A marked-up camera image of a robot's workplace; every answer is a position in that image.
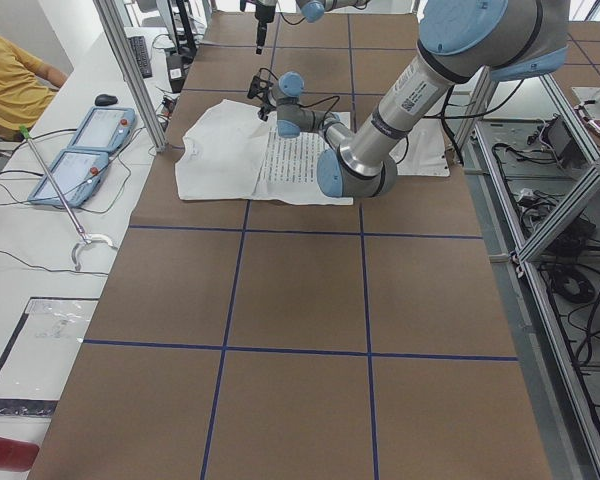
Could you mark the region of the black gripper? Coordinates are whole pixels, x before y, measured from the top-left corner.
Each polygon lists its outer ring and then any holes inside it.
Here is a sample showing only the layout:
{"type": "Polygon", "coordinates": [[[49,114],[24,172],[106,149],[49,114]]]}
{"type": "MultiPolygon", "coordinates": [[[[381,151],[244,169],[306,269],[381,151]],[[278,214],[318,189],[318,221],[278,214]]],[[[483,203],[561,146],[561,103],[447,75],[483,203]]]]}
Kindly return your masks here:
{"type": "Polygon", "coordinates": [[[255,74],[247,91],[249,100],[257,100],[259,105],[258,118],[264,122],[268,120],[269,113],[277,109],[274,90],[278,86],[278,78],[267,79],[260,74],[255,74]]]}
{"type": "Polygon", "coordinates": [[[276,14],[275,0],[240,0],[239,9],[241,12],[246,11],[248,5],[255,7],[255,18],[259,21],[256,29],[256,53],[263,52],[266,36],[267,23],[263,21],[273,21],[276,14]]]}

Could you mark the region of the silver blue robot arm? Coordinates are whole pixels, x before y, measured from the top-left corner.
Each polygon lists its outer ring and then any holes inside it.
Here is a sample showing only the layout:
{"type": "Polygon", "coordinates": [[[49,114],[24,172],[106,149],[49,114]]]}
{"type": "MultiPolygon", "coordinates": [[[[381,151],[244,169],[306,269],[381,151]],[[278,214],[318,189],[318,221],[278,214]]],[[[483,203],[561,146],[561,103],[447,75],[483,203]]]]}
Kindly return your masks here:
{"type": "Polygon", "coordinates": [[[559,69],[567,56],[569,9],[566,1],[428,2],[415,58],[356,132],[331,112],[302,106],[304,80],[296,72],[273,80],[255,76],[247,96],[260,99],[260,119],[276,112],[280,137],[308,132],[327,142],[317,162],[324,195],[380,196],[397,177],[391,151],[453,86],[467,83],[482,67],[495,82],[559,69]]]}
{"type": "MultiPolygon", "coordinates": [[[[334,10],[352,7],[357,10],[367,8],[369,1],[366,0],[297,0],[295,2],[297,9],[300,11],[301,19],[296,22],[288,21],[283,13],[279,16],[289,25],[296,26],[303,22],[315,23],[325,16],[326,13],[334,10]]],[[[244,13],[248,5],[255,7],[254,17],[257,21],[256,28],[256,47],[257,55],[263,53],[268,32],[268,25],[273,23],[276,16],[278,2],[274,0],[240,0],[239,11],[244,13]]]]}

